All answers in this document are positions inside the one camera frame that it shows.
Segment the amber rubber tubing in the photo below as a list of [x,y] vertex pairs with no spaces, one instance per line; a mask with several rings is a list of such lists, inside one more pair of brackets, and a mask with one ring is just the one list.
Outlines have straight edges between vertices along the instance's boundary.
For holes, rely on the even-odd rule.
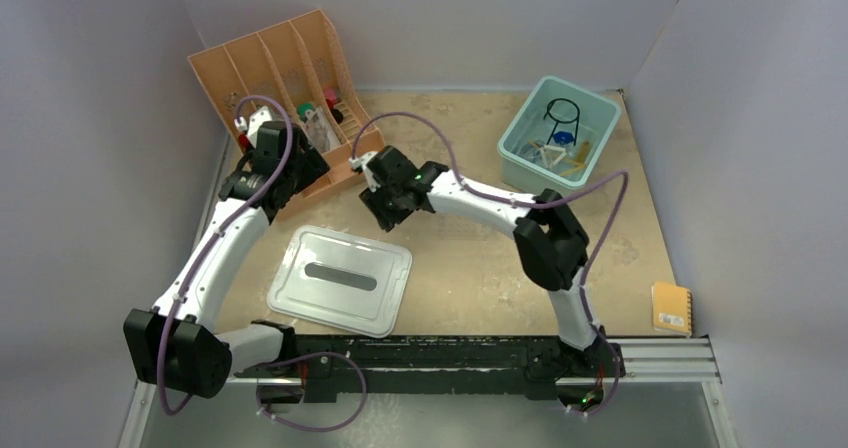
[[568,177],[584,171],[587,167],[587,156],[569,158],[565,157],[561,160],[565,164],[565,168],[559,172],[561,177]]

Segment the white plastic bin lid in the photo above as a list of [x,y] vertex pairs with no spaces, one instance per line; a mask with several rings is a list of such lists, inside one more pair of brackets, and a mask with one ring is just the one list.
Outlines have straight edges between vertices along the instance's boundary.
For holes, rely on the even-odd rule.
[[393,331],[412,268],[401,246],[298,228],[267,294],[278,313],[372,338]]

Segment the clear test tube rack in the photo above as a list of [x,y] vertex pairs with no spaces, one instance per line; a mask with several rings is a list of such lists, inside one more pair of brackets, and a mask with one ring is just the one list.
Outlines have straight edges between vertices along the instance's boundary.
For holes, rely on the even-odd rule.
[[436,222],[436,232],[449,240],[474,242],[502,235],[496,228],[458,216],[440,217]]

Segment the brown test tube brush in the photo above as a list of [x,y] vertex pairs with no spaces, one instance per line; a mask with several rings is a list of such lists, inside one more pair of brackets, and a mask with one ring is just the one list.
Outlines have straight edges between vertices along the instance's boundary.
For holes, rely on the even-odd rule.
[[572,164],[574,165],[574,167],[576,169],[584,169],[585,168],[586,160],[589,156],[590,151],[591,151],[591,143],[588,140],[583,141],[580,144],[576,154],[574,155],[574,157],[572,159]]

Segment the blue hexagonal plastic piece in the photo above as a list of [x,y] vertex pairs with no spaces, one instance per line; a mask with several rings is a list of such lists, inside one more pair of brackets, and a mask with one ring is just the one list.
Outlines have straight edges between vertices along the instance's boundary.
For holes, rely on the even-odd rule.
[[568,146],[575,143],[575,136],[571,132],[558,131],[552,137],[553,142],[558,146]]

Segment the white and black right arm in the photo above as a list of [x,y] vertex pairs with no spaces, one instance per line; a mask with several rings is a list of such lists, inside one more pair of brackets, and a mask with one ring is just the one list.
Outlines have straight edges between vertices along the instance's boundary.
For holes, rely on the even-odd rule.
[[588,266],[589,237],[556,191],[515,193],[459,176],[441,163],[415,166],[393,146],[349,161],[364,175],[361,201],[385,232],[417,211],[464,217],[515,243],[526,277],[547,291],[564,344],[561,360],[576,375],[596,367],[599,326],[584,299],[580,278]]

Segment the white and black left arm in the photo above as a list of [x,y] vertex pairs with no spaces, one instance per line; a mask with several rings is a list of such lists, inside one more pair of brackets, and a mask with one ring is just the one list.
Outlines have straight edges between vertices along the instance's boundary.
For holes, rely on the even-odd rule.
[[183,270],[148,310],[133,309],[123,333],[139,380],[160,390],[212,398],[234,373],[260,364],[284,377],[297,367],[290,331],[270,322],[213,333],[246,255],[288,202],[329,166],[302,128],[285,120],[258,128],[253,149],[221,186],[213,219]]

